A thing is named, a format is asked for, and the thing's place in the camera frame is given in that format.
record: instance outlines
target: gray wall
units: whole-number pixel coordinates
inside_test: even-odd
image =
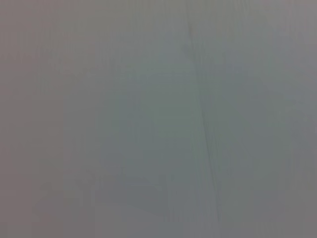
[[[315,237],[316,4],[0,3],[0,235]]]

